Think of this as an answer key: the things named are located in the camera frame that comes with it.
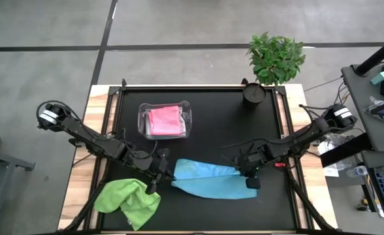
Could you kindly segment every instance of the transparent box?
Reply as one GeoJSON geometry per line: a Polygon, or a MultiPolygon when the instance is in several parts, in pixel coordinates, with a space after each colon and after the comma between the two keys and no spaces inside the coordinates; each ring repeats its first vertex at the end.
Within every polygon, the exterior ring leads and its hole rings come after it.
{"type": "Polygon", "coordinates": [[[187,138],[192,128],[191,104],[141,104],[138,132],[148,140],[187,138]]]}

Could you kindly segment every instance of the green towel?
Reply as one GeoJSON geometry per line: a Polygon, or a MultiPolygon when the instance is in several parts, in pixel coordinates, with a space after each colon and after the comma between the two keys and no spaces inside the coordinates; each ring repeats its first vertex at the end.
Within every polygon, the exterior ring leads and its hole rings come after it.
{"type": "Polygon", "coordinates": [[[160,195],[146,194],[147,185],[140,180],[125,179],[108,182],[95,201],[95,210],[111,213],[118,207],[137,231],[154,214],[160,203],[160,195]]]}

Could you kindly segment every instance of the blue towel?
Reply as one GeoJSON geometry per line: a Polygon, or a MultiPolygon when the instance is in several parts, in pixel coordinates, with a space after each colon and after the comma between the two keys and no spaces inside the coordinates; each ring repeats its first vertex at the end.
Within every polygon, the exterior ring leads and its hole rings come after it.
{"type": "Polygon", "coordinates": [[[213,199],[243,199],[257,196],[256,189],[246,187],[246,177],[230,166],[179,159],[172,186],[195,196],[213,199]]]}

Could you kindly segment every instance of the pink cloth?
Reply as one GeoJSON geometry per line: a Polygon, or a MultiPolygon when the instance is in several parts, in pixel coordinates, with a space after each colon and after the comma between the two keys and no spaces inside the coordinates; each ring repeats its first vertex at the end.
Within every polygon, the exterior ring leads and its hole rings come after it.
{"type": "Polygon", "coordinates": [[[179,117],[179,106],[157,108],[150,111],[150,134],[180,134],[183,133],[179,117]]]}

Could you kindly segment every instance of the concrete floor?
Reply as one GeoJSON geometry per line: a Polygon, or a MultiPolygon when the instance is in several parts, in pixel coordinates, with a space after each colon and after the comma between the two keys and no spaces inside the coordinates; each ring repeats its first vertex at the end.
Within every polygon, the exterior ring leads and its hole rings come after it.
{"type": "MultiPolygon", "coordinates": [[[[98,46],[111,0],[0,0],[2,46],[98,46]]],[[[304,42],[384,42],[384,0],[124,0],[108,45],[245,43],[269,31],[304,42]]],[[[305,89],[338,78],[377,48],[304,49],[305,89]]],[[[253,79],[245,50],[106,52],[99,84],[235,84],[253,79]]],[[[1,210],[0,234],[56,229],[74,148],[66,134],[38,130],[37,105],[66,102],[82,115],[97,59],[91,52],[0,52],[0,151],[37,162],[17,170],[1,210]]],[[[306,92],[312,106],[333,102],[341,81],[306,92]]],[[[355,113],[353,103],[348,107],[355,113]]],[[[330,189],[339,227],[384,234],[384,220],[356,212],[360,187],[330,189]]]]}

